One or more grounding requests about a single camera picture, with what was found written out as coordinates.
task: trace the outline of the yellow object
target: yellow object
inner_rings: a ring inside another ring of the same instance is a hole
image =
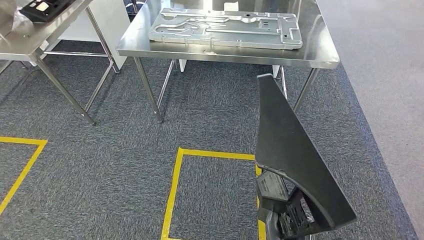
[[[237,159],[237,160],[248,160],[254,161],[255,155],[252,154],[243,154],[243,153],[231,153],[231,152],[218,152],[218,151],[205,151],[205,150],[195,150],[195,149],[183,149],[178,148],[176,154],[175,166],[172,174],[172,183],[171,190],[169,192],[168,202],[166,204],[165,217],[163,219],[162,233],[160,235],[160,240],[181,240],[175,238],[169,238],[170,227],[171,227],[171,218],[174,210],[175,197],[177,194],[178,180],[180,177],[181,164],[183,163],[183,156],[201,156],[201,157],[213,157],[213,158],[224,158],[224,159]],[[261,169],[255,165],[256,176],[261,174]],[[266,240],[265,234],[265,223],[257,221],[258,229],[257,236],[259,240]]]
[[[3,143],[10,143],[10,144],[31,144],[31,145],[38,145],[37,149],[35,150],[34,154],[29,159],[28,163],[23,168],[22,172],[17,177],[16,181],[10,188],[9,192],[7,193],[6,197],[3,199],[3,201],[0,203],[0,215],[2,215],[3,211],[5,210],[6,206],[12,199],[13,195],[15,194],[16,190],[18,190],[19,185],[21,185],[22,181],[24,180],[25,176],[30,171],[31,167],[33,166],[34,162],[40,155],[41,151],[43,150],[44,146],[47,144],[47,140],[38,140],[38,139],[28,139],[28,138],[18,138],[18,137],[8,137],[8,136],[0,136],[0,142]]]

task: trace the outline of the black plastic part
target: black plastic part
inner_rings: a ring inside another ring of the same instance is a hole
[[[287,203],[287,211],[280,216],[281,227],[290,226],[284,237],[291,239],[334,230],[356,220],[354,210],[273,76],[267,74],[258,79],[260,120],[256,164],[296,186]],[[305,221],[301,199],[306,202],[314,223]]]
[[[19,12],[33,23],[48,23],[74,1],[75,0],[33,0],[19,10]],[[37,10],[37,7],[42,3],[46,3],[48,8],[44,11]]]

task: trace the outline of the stainless steel table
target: stainless steel table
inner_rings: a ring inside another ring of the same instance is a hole
[[[40,69],[47,75],[53,84],[65,95],[73,107],[84,116],[90,124],[94,124],[93,119],[88,115],[95,97],[97,96],[100,87],[103,85],[108,73],[114,69],[115,73],[119,72],[118,66],[112,57],[111,52],[106,44],[106,41],[100,32],[99,26],[93,17],[89,8],[92,0],[75,0],[65,11],[57,16],[49,23],[23,23],[17,26],[11,33],[5,36],[5,39],[0,38],[0,59],[9,60],[6,63],[9,65],[11,61],[28,61],[36,63]],[[58,37],[70,26],[70,24],[77,19],[82,11],[86,11],[88,18],[91,21],[104,49],[105,54],[102,53],[89,53],[89,52],[57,52],[45,51],[52,45]],[[75,100],[75,98],[66,90],[58,78],[53,74],[50,68],[43,62],[41,56],[43,54],[55,55],[73,55],[73,56],[89,56],[89,57],[107,57],[109,59],[109,66],[101,77],[97,87],[95,88],[87,105],[83,108]]]
[[[225,3],[235,2],[238,2],[238,11],[296,14],[303,40],[302,48],[275,50],[149,40],[150,27],[162,8],[223,11]],[[316,0],[147,0],[121,38],[117,51],[121,56],[134,57],[148,100],[159,122],[162,121],[159,107],[172,65],[176,62],[174,59],[312,68],[294,106],[295,112],[317,77],[319,69],[334,69],[340,62]],[[173,59],[157,102],[139,57]]]

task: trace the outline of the metal panel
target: metal panel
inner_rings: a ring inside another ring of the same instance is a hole
[[[293,50],[302,47],[296,15],[164,8],[149,32],[156,42]]]

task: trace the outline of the table top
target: table top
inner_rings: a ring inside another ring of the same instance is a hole
[[[30,0],[21,0],[21,4]],[[19,21],[15,16],[12,32],[5,39],[0,38],[0,59],[33,61],[33,55],[40,47],[47,48],[77,19],[92,0],[75,0],[65,11],[48,23],[32,23],[26,17]]]
[[[154,42],[163,8],[296,14],[303,46],[295,50]],[[121,56],[334,69],[340,62],[316,0],[147,0],[117,46]]]

